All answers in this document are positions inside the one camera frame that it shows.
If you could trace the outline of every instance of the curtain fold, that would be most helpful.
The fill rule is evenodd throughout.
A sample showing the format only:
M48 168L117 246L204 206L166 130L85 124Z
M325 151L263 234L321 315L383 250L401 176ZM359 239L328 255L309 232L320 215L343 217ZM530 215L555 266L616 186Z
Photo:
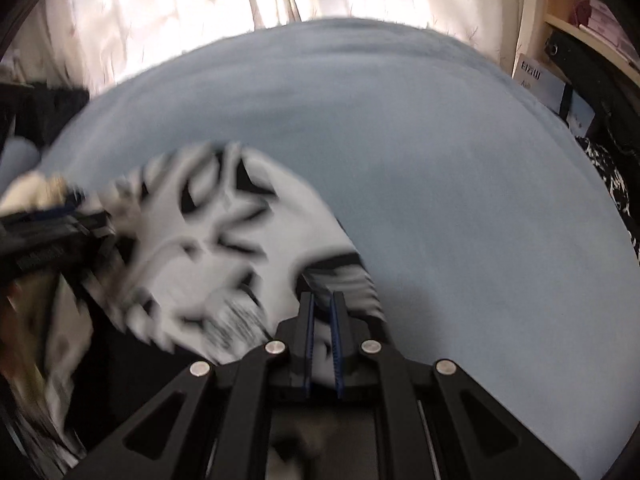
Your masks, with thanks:
M100 93L220 38L329 16L431 27L511 73L523 0L41 0L12 44L18 74Z

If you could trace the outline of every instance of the silver screw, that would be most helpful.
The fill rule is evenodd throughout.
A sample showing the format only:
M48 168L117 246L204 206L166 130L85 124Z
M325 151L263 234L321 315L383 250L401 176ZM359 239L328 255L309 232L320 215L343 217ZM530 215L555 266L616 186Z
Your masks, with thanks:
M202 377L203 375L207 375L210 370L211 370L211 366L209 366L209 363L206 363L204 361L196 361L194 362L194 364L192 364L189 367L189 371L191 372L191 375L196 377Z
M448 359L443 359L442 361L438 361L436 363L436 370L443 375L453 375L456 373L458 367L455 362L449 361Z
M375 339L367 339L360 345L360 348L365 354L377 354L382 350L382 345Z
M273 341L269 341L264 346L264 349L271 355L282 354L286 348L287 348L287 345L285 345L282 341L278 341L277 339L274 339Z

